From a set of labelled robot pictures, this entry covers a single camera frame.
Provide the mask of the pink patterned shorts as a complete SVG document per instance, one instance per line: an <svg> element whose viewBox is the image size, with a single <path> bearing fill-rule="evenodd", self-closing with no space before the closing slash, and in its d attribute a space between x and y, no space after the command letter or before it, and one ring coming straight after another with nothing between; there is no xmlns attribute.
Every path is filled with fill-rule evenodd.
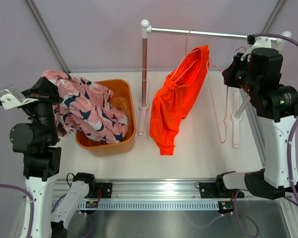
<svg viewBox="0 0 298 238"><path fill-rule="evenodd" d="M62 71L43 73L58 88L62 101L53 107L58 135L61 137L84 132L97 141L104 136L114 140L114 130L105 129L106 120L100 115L109 90L83 77L74 77Z"/></svg>

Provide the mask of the orange shorts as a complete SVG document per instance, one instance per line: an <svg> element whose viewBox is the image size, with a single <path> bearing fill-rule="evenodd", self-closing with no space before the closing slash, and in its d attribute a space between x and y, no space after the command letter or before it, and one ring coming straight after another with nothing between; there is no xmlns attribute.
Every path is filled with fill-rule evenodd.
<svg viewBox="0 0 298 238"><path fill-rule="evenodd" d="M209 54L207 45L194 48L155 94L149 135L162 156L173 155L180 123L194 106L209 71Z"/></svg>

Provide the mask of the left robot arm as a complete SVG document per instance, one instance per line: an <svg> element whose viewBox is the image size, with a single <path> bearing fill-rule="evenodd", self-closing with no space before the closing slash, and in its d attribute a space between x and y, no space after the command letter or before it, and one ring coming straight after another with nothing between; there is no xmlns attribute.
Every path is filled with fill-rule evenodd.
<svg viewBox="0 0 298 238"><path fill-rule="evenodd" d="M65 238L80 202L84 198L102 198L109 184L96 182L93 174L77 173L62 201L52 208L62 151L56 147L59 137L53 105L61 98L56 86L45 77L22 95L34 100L21 106L31 122L15 125L9 135L13 152L23 154L27 198L21 237Z"/></svg>

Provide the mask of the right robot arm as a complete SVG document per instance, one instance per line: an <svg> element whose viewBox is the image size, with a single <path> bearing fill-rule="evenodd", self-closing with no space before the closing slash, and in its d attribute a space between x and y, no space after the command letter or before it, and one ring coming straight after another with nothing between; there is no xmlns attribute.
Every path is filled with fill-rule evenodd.
<svg viewBox="0 0 298 238"><path fill-rule="evenodd" d="M280 83L283 56L278 50L256 48L237 53L223 71L224 84L241 88L250 97L264 130L264 168L253 172L226 172L214 182L199 184L202 198L231 198L238 190L270 200L287 192L298 193L298 172L294 153L295 136L291 129L298 121L298 92Z"/></svg>

